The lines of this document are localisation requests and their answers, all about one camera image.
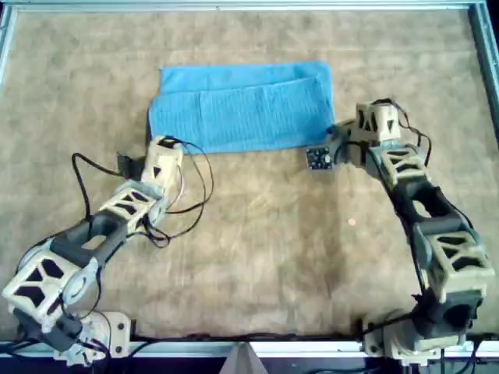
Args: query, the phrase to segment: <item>blue towel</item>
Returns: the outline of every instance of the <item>blue towel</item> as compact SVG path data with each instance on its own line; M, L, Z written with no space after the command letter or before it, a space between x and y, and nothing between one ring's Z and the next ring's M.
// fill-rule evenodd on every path
M153 137L207 153L322 143L334 123L331 72L323 62L166 68L149 122Z

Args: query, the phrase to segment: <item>brown carpet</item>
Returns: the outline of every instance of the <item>brown carpet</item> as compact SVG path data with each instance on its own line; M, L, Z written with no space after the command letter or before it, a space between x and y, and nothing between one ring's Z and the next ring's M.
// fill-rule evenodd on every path
M499 151L465 12L21 13L0 96L0 286L23 252L83 216L70 156L115 165L145 151L159 68L323 60L337 120L393 96L434 140L430 175L499 263ZM158 250L133 239L104 274L101 310L142 334L349 332L412 308L409 247L380 184L303 150L211 157L216 190L194 232ZM187 194L200 185L186 161ZM84 168L97 209L119 181ZM356 226L347 223L356 220ZM167 220L175 232L193 215ZM499 330L499 289L477 331ZM0 301L0 334L16 325Z

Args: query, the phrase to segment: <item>wire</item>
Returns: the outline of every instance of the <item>wire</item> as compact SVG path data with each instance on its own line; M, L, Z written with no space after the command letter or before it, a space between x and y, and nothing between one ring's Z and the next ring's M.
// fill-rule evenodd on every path
M168 208L166 208L167 211L170 210L170 208L172 206L174 206L178 201L179 199L182 197L182 195L184 194L184 187L185 187L185 181L184 181L184 174L182 173L182 169L180 168L180 166L177 165L177 170L179 171L179 175L180 175L180 188L179 188L179 193L177 193L177 196L172 200L172 202L168 205Z
M360 331L359 336L357 338L361 339L362 337L364 337L364 335L367 335L368 333L372 333L372 332L374 332L376 330L383 329L386 326L390 326L390 325L393 325L395 323L399 323L401 321L405 321L407 319L411 319L414 316L416 316L416 313L409 312L409 313L403 314L403 315L401 315L399 317L387 319L384 322L373 324L371 326L368 326L365 330Z
M476 353L478 351L478 348L482 344L482 341L483 341L483 338L480 338L480 339L478 339L476 341L473 341L473 350L471 352L471 355L469 356L468 361L462 367L462 369L458 370L455 374L464 374L466 372L466 370L468 370L468 368L471 365L472 365L472 369L471 369L472 371L471 371L471 373L473 374L475 372L475 368L476 368Z
M38 342L34 339L20 340L20 341L2 344L0 345L0 355L11 355L17 357L19 355L16 355L14 352L18 351L19 349L28 348L35 344L38 344Z
M188 208L185 208L185 209L181 209L181 210L174 210L174 211L169 211L168 213L169 214L181 214L181 213L187 213L187 212L190 212L191 210L195 210L196 208L199 208L200 206L204 206L204 204L206 204L210 199L211 199L211 196L213 195L213 191L214 191L214 178L213 178L213 169L211 168L211 163L210 163L210 160L208 159L208 156L204 153L204 151L198 147L196 144L194 143L191 143L191 142L184 142L183 140L180 140L180 139L176 139L176 138L171 138L173 139L174 141L176 141L177 143L181 143L184 148L186 148L186 151L191 159L191 161L193 162L193 165L194 167L196 168L196 172L197 174L201 177L201 179L203 180L203 190L204 190L204 195L203 195L203 200L198 202L198 203L195 203L194 205L192 206L189 206ZM210 179L211 179L211 190L210 190L210 193L208 194L208 196L206 196L206 184L204 183L204 179L203 179L203 176L201 174L201 171L200 169L197 167L197 162L194 160L194 156L193 154L189 151L189 148L187 146L193 146L194 148L196 148L197 150L199 150L204 158L206 159L207 163L208 163L208 169L209 169L209 172L210 172Z
M445 374L445 350L440 349L440 374Z
M403 125L402 122L399 120L398 124L403 129L408 129L410 132L412 132L412 133L414 133L414 134L416 134L418 136L417 146L421 146L421 139L422 138L426 138L426 140L428 141L428 151L426 152L426 158L425 158L425 161L424 161L424 166L428 166L428 164L430 163L430 155L431 155L431 150L432 150L431 138L427 134L425 134L424 132L419 131L416 127L412 127L411 126L411 122L409 121L409 116L407 115L407 112L405 111L405 109L402 106L400 106L395 100L393 100L393 99L391 99L389 97L373 101L371 104L372 105L376 105L376 104L391 104L394 107L396 107L397 110L402 113L402 115L405 118L405 122L407 123L407 125Z
M73 165L73 170L74 170L75 175L76 175L76 180L78 181L78 186L80 187L80 191L81 191L81 194L83 196L83 203L85 204L85 221L90 222L90 199L88 198L87 189L85 188L85 184L83 183L83 179L81 177L80 170L78 169L78 164L76 163L77 158L85 161L90 166L93 166L94 168L104 172L105 174L114 175L115 177L122 177L122 175L116 171L113 171L113 170L104 168L103 166L100 166L99 164L92 161L90 158L88 158L87 156L84 156L81 153L75 152L75 153L73 153L73 155L71 155L71 163Z
M186 152L190 156L190 159L193 162L193 166L196 169L196 173L199 175L200 180L203 183L203 199L200 202L195 203L194 205L192 205L192 206L190 206L188 208L185 208L185 209L182 209L182 210L176 210L176 211L173 211L173 212L169 211L169 208L171 206L173 206L177 202L177 200L179 199L179 197L183 194L183 190L184 190L185 182L184 182L182 170L179 169L180 177L181 177L180 191L179 191L179 194L177 195L177 197L173 200L173 202L168 207L167 213L169 213L169 214L187 213L187 212L190 212L190 211L195 210L197 208L200 208L200 211L199 211L199 213L198 213L198 215L196 217L196 220L194 220L194 222L188 228L186 228L184 230L181 230L180 232L178 232L176 234L169 235L169 234L163 232L162 230L160 230L159 228L155 227L149 221L149 217L148 216L144 216L142 223L143 223L144 230L146 232L144 233L142 231L137 231L137 232L134 232L134 233L132 233L132 234L130 234L130 235L127 236L127 239L131 238L131 237L133 237L135 235L145 236L157 248L165 248L166 246L168 246L170 244L170 242L172 241L172 239L178 238L178 237L180 237L180 236L182 236L184 234L187 234L188 232L192 231L199 224L199 222L201 220L201 217L203 216L204 206L210 200L211 196L213 195L213 191L214 191L213 170L211 168L210 160L209 160L208 156L203 152L203 150L201 148L199 148L196 144L191 143L191 142L184 142L183 140L172 138L172 137L165 137L165 139L174 140L176 143L181 143L185 147ZM206 182L204 181L203 174L201 173L201 170L200 170L200 168L199 168L196 160L194 159L193 154L190 152L188 146L193 146L193 147L197 148L204 155L204 157L206 158L206 161L207 161L207 164L208 164L208 168L209 168L209 171L210 171L210 178L211 178L211 190L210 190L210 193L207 193Z
M466 214L464 214L464 212L462 210L460 210L456 205L454 205L453 203L451 203L450 201L448 201L449 204L451 204L451 206L458 211L458 213L460 213L464 219L466 220L466 223L468 224L469 228L471 228L472 230L474 229L473 227L473 223L472 221L468 218L468 216L466 216Z
M308 372L308 374L356 374L378 372L381 368L356 368L356 369L318 369Z

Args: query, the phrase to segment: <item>black cable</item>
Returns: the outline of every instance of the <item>black cable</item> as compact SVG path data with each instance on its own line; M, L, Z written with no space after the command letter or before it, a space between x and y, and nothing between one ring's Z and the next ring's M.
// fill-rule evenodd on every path
M32 345L38 344L35 339L14 341L11 343L6 343L0 345L0 355L11 355L13 356L18 350L30 347Z
M424 132L419 131L416 127L412 127L411 126L411 122L409 121L409 116L407 115L407 112L405 111L405 109L402 106L400 106L395 100L393 100L393 99L391 99L389 97L373 101L371 104L372 105L376 105L376 104L391 104L394 107L396 107L397 110L402 113L402 115L405 118L405 122L407 123L407 125L403 125L402 122L399 120L398 124L403 129L408 129L410 132L412 132L412 133L414 133L414 134L416 134L418 136L417 146L421 146L421 138L426 138L426 140L428 142L428 151L426 152L426 158L425 158L425 161L424 161L424 166L428 166L428 164L430 163L430 155L431 155L431 150L432 150L432 147L433 147L432 146L432 142L431 142L431 138L427 134L425 134Z
M440 374L445 374L445 350L440 349Z
M73 170L76 175L76 180L78 181L78 186L80 187L81 194L83 196L83 203L85 204L85 221L90 221L90 200L88 198L87 194L87 189L85 188L85 184L83 183L83 179L80 174L80 170L78 169L78 164L76 163L76 159L79 158L83 161L85 161L87 164L90 166L93 166L94 168L104 172L105 174L108 175L114 175L115 177L121 177L122 175L116 171L104 168L103 166L100 166L96 162L92 161L90 158L87 156L75 152L73 155L71 155L71 163L73 165Z
M95 309L97 308L97 304L99 303L99 301L101 300L101 296L102 296L102 268L99 267L97 269L97 272L95 274L95 281L97 282L97 297L95 298L95 302L94 302L94 305L92 306L92 308L90 308L90 311L83 317L78 317L78 319L81 321L82 319L85 319L87 318L93 311L95 311Z
M458 370L455 374L464 374L466 372L466 370L468 370L468 368L472 365L472 371L471 373L473 374L475 372L475 367L476 367L476 353L478 351L478 348L480 347L480 345L482 344L482 341L483 341L483 338L479 338L475 341L473 341L473 350L471 352L471 355L469 356L469 359L468 361L466 362L466 364L460 369Z
M172 138L172 139L174 141L176 141L177 143L181 143L184 146L184 148L186 148L186 151L187 151L187 153L188 153L191 161L193 162L194 167L196 168L197 174L203 180L204 198L203 198L202 201L199 201L198 203L195 203L194 205L189 206L188 208L185 208L185 209L173 210L173 211L169 211L168 212L169 214L181 214L181 213L190 212L191 210L195 210L196 208L199 208L200 206L204 206L204 204L206 204L211 199L211 196L213 195L213 191L214 191L213 169L211 168L211 163L210 163L210 160L208 159L208 156L204 153L204 151L199 146L197 146L194 143L185 142L185 141L180 140L180 139L176 139L176 138ZM200 169L197 167L197 162L194 160L193 154L189 151L189 148L187 146L193 146L194 148L196 148L197 150L199 150L201 152L201 154L203 154L204 158L206 159L206 161L208 163L208 169L210 171L210 179L211 179L211 190L210 190L210 193L208 194L207 197L206 197L206 184L204 183L203 176L201 174Z
M381 368L355 368L355 369L318 369L308 372L308 374L368 374L378 372Z
M473 227L473 223L472 223L472 221L468 218L468 216L467 216L466 214L464 214L464 212L463 212L462 210L460 210L460 209L459 209L456 205L454 205L454 204L453 204L453 203L451 203L450 201L449 201L449 204L451 204L451 206L452 206L455 210L457 210L457 211L458 211L458 213L460 213L460 214L464 217L464 219L465 219L465 220L466 220L466 222L468 223L469 228L471 228L471 229L473 230L473 229L474 229L474 227Z
M195 203L194 205L192 205L192 206L190 206L188 208L185 208L185 209L182 209L182 210L168 211L167 212L169 214L180 214L180 213L187 213L187 212L190 212L190 211L195 210L197 208L200 208L200 211L199 211L199 213L198 213L198 215L196 217L196 220L188 228L186 228L184 230L181 230L180 232L178 232L176 234L173 234L173 235L166 234L165 232L163 232L159 228L155 227L149 221L148 216L145 216L143 218L143 222L142 223L143 223L143 226L144 226L144 229L145 229L146 232L144 233L144 232L141 232L141 231L137 231L137 232L134 232L134 233L132 233L132 234L130 234L130 235L127 236L127 238L131 238L131 237L133 237L135 235L145 236L157 248L164 248L164 247L166 247L166 246L168 246L170 244L170 242L172 241L172 239L178 238L178 237L180 237L180 236L182 236L184 234L187 234L188 232L192 231L199 224L199 222L201 220L201 217L203 216L204 206L210 200L210 198L213 195L213 191L214 191L213 169L211 167L211 163L210 163L210 160L209 160L208 156L203 152L203 150L200 147L198 147L196 144L194 144L194 143L185 142L183 140L176 139L176 138L173 138L173 137L170 137L170 136L169 137L165 137L165 141L167 141L167 140L173 140L175 143L180 143L186 149L186 152L190 156L190 159L193 162L193 166L196 169L196 173L199 175L200 180L201 180L201 182L203 184L203 199L200 202ZM196 160L194 159L193 154L190 152L188 146L193 146L193 147L197 148L204 155L204 157L205 157L205 159L207 161L208 168L209 168L209 171L210 171L210 179L211 179L211 190L210 190L209 193L207 193L206 182L204 181L203 174L201 173L201 170L200 170L200 168L199 168Z
M379 329L383 329L386 326L390 326L390 325L393 325L395 323L399 323L401 321L405 321L407 319L411 319L415 315L416 315L416 313L409 312L409 313L406 313L406 314L402 314L399 317L387 319L386 321L381 322L381 323L372 324L371 326L368 326L365 330L360 331L357 339L362 339L362 337L364 335L367 335L368 333L372 333L372 332L374 332L376 330L379 330Z
M23 356L16 352L35 344L38 344L38 341L36 341L35 339L20 340L17 342L3 344L0 346L0 354L9 355L19 360L29 360L31 359L31 357Z
M349 140L348 142L344 142L344 143L340 144L340 146L334 152L334 157L333 157L334 163L335 164L337 163L338 155L339 155L340 150L344 146L350 146L350 145L358 146L361 149L362 152L367 152L370 155L371 160L373 161L373 164L376 167L377 173L378 173L378 175L380 177L381 184L383 185L384 190L388 194L388 197L389 197L392 205L394 207L396 207L395 202L391 198L390 187L388 186L388 182L387 182L387 180L384 177L384 173L381 170L381 166L377 162L376 155L369 148L369 146L367 144L363 144L363 143L359 143L359 142L354 142L354 141L351 141L351 140ZM419 288L420 288L421 292L424 292L425 287L424 287L423 275L421 274L421 269L419 268L419 265L417 263L417 259L416 259L417 258L416 257L416 248L413 245L413 243L410 243L410 247L411 247L412 264L414 265L414 270L416 272L416 277L417 277L417 280L418 280Z

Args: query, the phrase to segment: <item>metal frame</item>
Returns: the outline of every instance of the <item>metal frame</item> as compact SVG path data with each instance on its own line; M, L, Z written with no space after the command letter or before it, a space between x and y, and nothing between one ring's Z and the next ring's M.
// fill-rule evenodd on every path
M468 9L476 41L483 81L487 90L496 137L499 139L499 52L485 0L7 0L0 21L0 85L15 33L18 12L161 12L161 11L292 11L292 10L437 10ZM133 342L130 349L142 342ZM366 358L361 344L355 341L253 342L261 358ZM227 357L232 342L163 342L145 347L137 357ZM472 342L445 350L445 357L465 358L471 355ZM53 350L37 344L19 351L32 357L52 357ZM499 358L499 342L486 341L478 357Z
M130 351L138 348L143 341L130 343ZM146 346L137 352L137 358L224 358L235 347L234 342L169 341ZM369 358L357 341L254 341L251 347L259 358ZM469 358L473 350L472 341L462 347L445 349L446 358ZM46 344L36 344L17 351L21 355L35 358L50 358L54 349ZM476 357L499 358L499 341L484 341Z

